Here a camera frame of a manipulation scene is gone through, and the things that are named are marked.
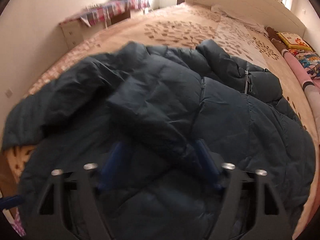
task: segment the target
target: bed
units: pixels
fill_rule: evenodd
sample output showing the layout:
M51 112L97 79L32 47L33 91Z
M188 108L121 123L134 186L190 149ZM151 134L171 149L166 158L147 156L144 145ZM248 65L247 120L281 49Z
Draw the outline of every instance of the bed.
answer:
M271 41L257 30L246 26L238 20L210 10L214 0L186 0L195 5L180 4L178 6L159 9L153 13L137 16L111 26L84 41L50 67L29 89L27 95L39 91L46 83L59 77L76 62L92 54L114 52L128 41L136 41L148 45L167 45L170 47L195 48L206 39L213 39L226 52L250 63L269 69L281 83L283 95L296 114L300 117L304 128L310 133L316 149L316 173L311 185L310 195L304 211L296 227L294 238L305 228L310 218L318 185L319 141L314 117L307 98L281 53ZM281 10L276 11L279 18ZM275 28L284 31L304 32L304 25L293 15L286 12ZM267 25L261 18L261 12L251 13L252 19ZM24 165L30 158L35 146L14 147L5 152L16 182L19 181Z

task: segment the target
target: beige bedspread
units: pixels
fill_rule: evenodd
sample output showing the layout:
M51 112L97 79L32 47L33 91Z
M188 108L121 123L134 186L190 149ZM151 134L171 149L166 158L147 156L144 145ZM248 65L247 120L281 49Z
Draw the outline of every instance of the beige bedspread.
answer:
M123 21L111 26L108 30L97 33L55 63L30 88L28 94L34 94L44 84L57 78L63 71L82 58L90 54L116 51L128 41L136 41L145 45L195 48L205 39L214 39L230 55L238 56L253 64L267 68L279 78L284 96L313 138L318 163L319 142L314 118L306 96L284 58L263 34L254 32L242 23L222 16L219 12L212 13L210 9L201 6L181 4L156 10L148 15ZM11 167L19 166L14 163L14 158L9 157L8 159L9 162L13 162L10 165ZM307 223L315 198L317 183L318 165L310 197L294 236L297 236Z

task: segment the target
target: pink blanket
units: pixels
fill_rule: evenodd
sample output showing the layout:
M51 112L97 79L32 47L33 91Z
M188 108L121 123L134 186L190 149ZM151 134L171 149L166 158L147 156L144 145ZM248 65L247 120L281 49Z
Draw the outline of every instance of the pink blanket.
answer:
M289 51L283 51L283 57L290 66L293 73L296 75L300 85L303 87L305 82L312 82L311 78L300 64L300 62Z

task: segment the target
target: jacket zipper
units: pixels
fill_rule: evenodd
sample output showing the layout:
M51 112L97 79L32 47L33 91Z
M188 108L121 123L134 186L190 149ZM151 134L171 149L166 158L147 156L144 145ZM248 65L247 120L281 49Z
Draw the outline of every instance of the jacket zipper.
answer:
M250 79L249 79L249 72L245 71L245 87L244 87L244 93L248 94L248 89L250 88Z

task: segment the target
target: black metal bracket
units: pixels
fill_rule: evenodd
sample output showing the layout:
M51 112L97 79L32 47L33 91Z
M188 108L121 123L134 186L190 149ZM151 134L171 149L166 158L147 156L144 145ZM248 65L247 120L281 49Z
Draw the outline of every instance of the black metal bracket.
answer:
M244 187L248 186L252 189L252 197L254 199L253 213L251 214L253 222L250 228L247 228L247 232L239 236L239 239L290 240L292 238L283 204L266 171L257 170L256 173L248 173L239 170L231 163L223 163L221 156L210 152L202 140L196 141L194 148L208 184L219 194L223 194L220 215L208 236L204 237L204 240L230 239L241 199L241 192ZM91 177L98 172L96 169L97 164L86 164L83 169L76 172L79 208L81 209L90 240L115 239L108 223L100 214L101 209L96 202L96 193L101 190L108 190L111 187L112 182L110 180L116 176L115 163L121 162L120 158L125 153L128 153L128 145L117 144L114 147L110 158L112 165L106 163L100 169L98 176L95 177L99 178L97 188L92 186L94 183L91 183ZM65 184L70 183L68 181L69 175L69 173L63 173L61 170L52 172L52 176L42 193L42 198L32 216L28 219L27 239L77 239L68 230L65 221L68 209L64 208L63 199ZM221 180L222 177L228 181L226 184L228 186L221 183L223 181ZM49 195L53 196L53 211L52 214L43 214L41 211Z

